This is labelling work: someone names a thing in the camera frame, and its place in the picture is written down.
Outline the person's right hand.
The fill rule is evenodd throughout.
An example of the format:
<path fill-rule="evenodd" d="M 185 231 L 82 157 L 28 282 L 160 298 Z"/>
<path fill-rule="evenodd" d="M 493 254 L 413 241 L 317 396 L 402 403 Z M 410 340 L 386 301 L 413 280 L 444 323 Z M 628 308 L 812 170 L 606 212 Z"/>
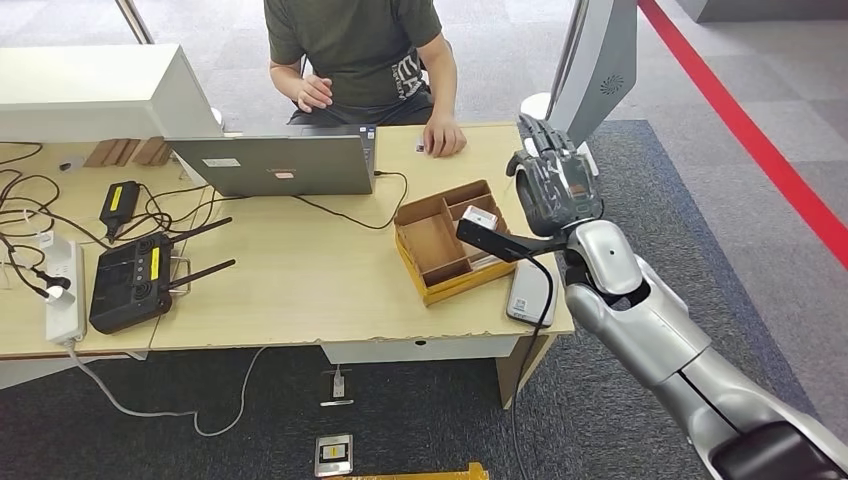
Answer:
<path fill-rule="evenodd" d="M 325 109 L 333 103 L 332 80 L 310 74 L 297 83 L 295 102 L 306 113 L 314 109 Z"/>

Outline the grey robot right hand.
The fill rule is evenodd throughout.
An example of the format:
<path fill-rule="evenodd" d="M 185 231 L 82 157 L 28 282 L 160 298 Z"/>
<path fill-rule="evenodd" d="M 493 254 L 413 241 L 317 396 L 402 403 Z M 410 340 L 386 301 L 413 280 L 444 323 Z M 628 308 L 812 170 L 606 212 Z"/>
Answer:
<path fill-rule="evenodd" d="M 545 121 L 521 113 L 522 148 L 506 165 L 531 231 L 557 237 L 604 213 L 588 157 Z"/>

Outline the person's left hand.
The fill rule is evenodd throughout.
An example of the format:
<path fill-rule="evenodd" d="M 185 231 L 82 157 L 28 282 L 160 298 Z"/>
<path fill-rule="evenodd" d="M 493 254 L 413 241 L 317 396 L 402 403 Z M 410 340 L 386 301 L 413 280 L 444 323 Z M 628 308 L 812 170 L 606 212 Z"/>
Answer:
<path fill-rule="evenodd" d="M 423 145 L 431 157 L 443 158 L 463 151 L 467 139 L 452 115 L 434 113 L 423 130 Z"/>

